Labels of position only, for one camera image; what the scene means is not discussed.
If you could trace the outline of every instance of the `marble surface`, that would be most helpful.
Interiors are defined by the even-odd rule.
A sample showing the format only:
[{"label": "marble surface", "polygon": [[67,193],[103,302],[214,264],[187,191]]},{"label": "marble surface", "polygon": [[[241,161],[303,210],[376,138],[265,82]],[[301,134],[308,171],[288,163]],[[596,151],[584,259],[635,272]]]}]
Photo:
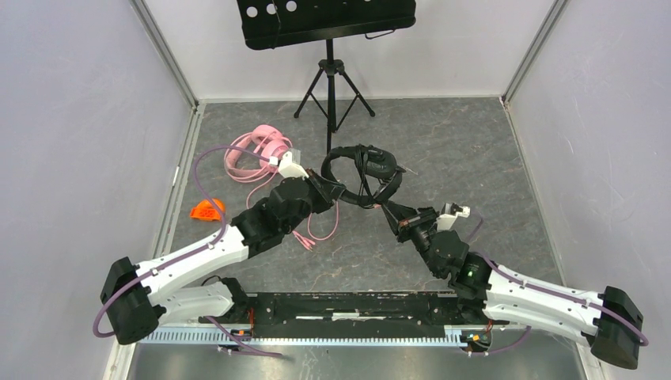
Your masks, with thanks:
[{"label": "marble surface", "polygon": [[[392,152],[408,169],[400,190],[392,198],[412,207],[440,208],[457,202],[477,208],[486,223],[473,250],[484,250],[509,268],[559,283],[538,206],[527,181],[520,154],[506,115],[495,98],[430,98],[377,100],[370,117],[356,104],[333,146],[373,144]],[[325,154],[326,119],[309,102],[299,119],[297,102],[208,104],[205,107],[195,153],[231,143],[259,124],[270,124],[301,150],[305,167],[320,168]],[[347,107],[339,101],[340,113]],[[223,153],[211,154],[199,167],[199,179],[212,196],[221,199],[227,215],[244,210],[245,199],[256,184],[232,181],[223,168]],[[241,160],[242,167],[258,165]],[[334,174],[350,188],[357,187],[354,163],[341,159]],[[271,184],[278,184],[279,176]],[[268,194],[269,187],[252,196]],[[190,219],[188,213],[202,196],[190,178],[184,192],[172,249],[205,237],[218,228],[215,222]],[[313,218],[312,231],[324,236],[333,227],[335,212]],[[306,222],[298,231],[307,234]],[[458,222],[465,236],[476,220]],[[293,235],[251,260],[214,271],[237,277],[246,291],[365,291],[443,290],[410,242],[396,243],[381,210],[363,210],[343,203],[334,236],[312,251]]]}]

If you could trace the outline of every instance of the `orange plastic toy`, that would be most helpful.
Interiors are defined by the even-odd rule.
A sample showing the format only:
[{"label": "orange plastic toy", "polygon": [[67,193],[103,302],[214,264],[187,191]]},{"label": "orange plastic toy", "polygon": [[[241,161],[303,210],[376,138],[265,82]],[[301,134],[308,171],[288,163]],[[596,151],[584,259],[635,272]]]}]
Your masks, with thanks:
[{"label": "orange plastic toy", "polygon": [[[221,200],[216,198],[213,198],[213,200],[217,206],[222,209],[222,211],[226,212],[226,206],[224,206],[224,203]],[[222,220],[222,217],[219,216],[217,210],[214,209],[212,203],[210,203],[210,201],[207,199],[198,203],[198,206],[193,207],[189,216],[191,216],[193,219],[205,220],[207,222],[212,222],[213,220]]]}]

